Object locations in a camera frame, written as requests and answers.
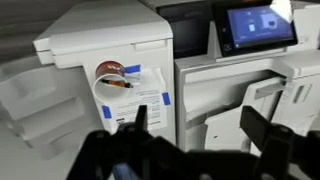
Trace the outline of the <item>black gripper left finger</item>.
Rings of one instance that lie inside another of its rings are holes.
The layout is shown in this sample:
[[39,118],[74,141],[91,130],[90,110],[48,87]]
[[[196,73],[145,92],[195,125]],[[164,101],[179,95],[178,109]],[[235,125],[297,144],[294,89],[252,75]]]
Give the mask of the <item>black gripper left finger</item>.
[[148,109],[146,105],[140,105],[135,118],[135,130],[142,132],[147,130]]

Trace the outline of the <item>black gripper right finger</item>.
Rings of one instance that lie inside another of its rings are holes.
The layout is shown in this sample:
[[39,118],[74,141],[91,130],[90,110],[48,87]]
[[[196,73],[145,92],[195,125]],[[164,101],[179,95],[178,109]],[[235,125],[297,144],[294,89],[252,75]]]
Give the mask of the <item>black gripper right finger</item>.
[[252,106],[242,108],[240,128],[261,153],[268,151],[291,153],[293,130],[285,125],[268,121]]

